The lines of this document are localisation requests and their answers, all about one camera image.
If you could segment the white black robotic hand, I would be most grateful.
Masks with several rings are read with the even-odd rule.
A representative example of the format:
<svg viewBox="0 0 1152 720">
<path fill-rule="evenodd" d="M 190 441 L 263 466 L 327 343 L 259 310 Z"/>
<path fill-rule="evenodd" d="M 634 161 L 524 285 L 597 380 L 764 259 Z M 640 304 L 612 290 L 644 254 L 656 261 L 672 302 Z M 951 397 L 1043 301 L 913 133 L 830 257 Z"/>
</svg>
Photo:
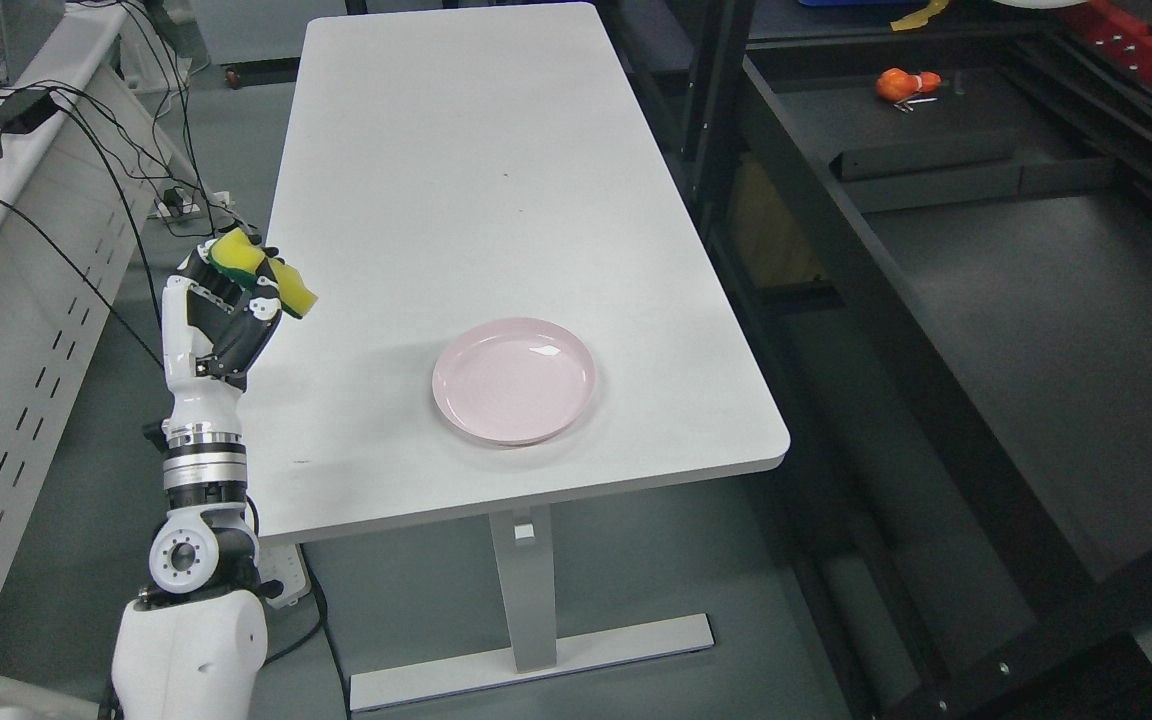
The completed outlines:
<svg viewBox="0 0 1152 720">
<path fill-rule="evenodd" d="M 204 250 L 212 240 L 187 256 L 162 290 L 164 376 L 173 397 L 162 433 L 172 447 L 241 434 L 248 372 L 285 314 L 265 276 L 243 290 L 211 268 Z"/>
</svg>

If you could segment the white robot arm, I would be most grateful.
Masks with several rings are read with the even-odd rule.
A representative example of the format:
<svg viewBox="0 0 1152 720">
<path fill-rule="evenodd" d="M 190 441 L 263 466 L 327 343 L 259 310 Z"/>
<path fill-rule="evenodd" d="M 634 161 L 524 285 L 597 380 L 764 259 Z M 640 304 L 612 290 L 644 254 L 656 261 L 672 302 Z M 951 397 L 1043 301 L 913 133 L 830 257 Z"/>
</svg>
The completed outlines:
<svg viewBox="0 0 1152 720">
<path fill-rule="evenodd" d="M 162 429 L 168 509 L 111 661 L 127 719 L 247 719 L 268 657 L 259 538 L 241 434 Z"/>
</svg>

